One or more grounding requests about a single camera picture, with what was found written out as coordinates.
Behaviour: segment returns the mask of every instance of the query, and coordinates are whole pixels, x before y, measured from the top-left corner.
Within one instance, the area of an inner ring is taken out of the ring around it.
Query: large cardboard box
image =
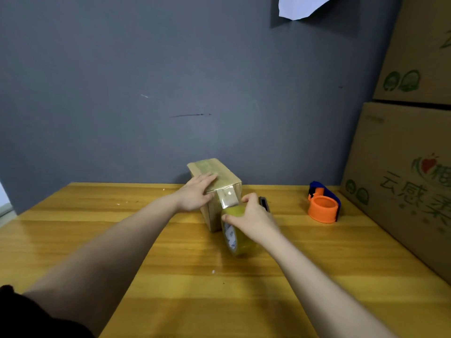
[[[376,100],[451,104],[451,0],[404,0]]]
[[[341,192],[451,283],[451,111],[365,103]]]
[[[206,193],[215,193],[214,198],[209,203],[203,206],[200,211],[205,219],[208,229],[214,233],[220,231],[221,228],[221,212],[222,212],[222,197],[221,193],[218,195],[218,190],[229,189],[232,187],[232,192],[235,193],[237,200],[241,199],[241,188],[243,183],[234,175],[224,164],[218,159],[207,159],[188,164],[191,175],[196,177],[208,172],[218,173],[218,177],[205,190]]]

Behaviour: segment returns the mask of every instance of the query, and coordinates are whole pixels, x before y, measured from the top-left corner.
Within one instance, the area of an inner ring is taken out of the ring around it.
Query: dark sleeve
[[[0,327],[2,337],[94,337],[82,324],[52,318],[12,286],[0,287]]]

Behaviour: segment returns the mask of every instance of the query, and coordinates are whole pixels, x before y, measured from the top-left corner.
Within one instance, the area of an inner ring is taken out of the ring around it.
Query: white paper
[[[279,16],[299,20],[310,16],[329,0],[279,0]]]

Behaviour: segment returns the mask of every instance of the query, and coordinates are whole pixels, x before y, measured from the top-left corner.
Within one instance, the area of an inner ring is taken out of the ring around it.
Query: forearm
[[[176,211],[171,195],[155,200],[81,247],[24,295],[50,315],[99,335]]]
[[[319,337],[395,337],[281,233],[274,233],[264,246],[284,272]]]

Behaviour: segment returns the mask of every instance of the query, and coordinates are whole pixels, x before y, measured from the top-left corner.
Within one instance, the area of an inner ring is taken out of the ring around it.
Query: left hand
[[[182,188],[173,193],[176,197],[177,210],[188,212],[201,208],[214,197],[214,192],[205,195],[205,189],[216,179],[217,174],[201,174],[191,178]]]

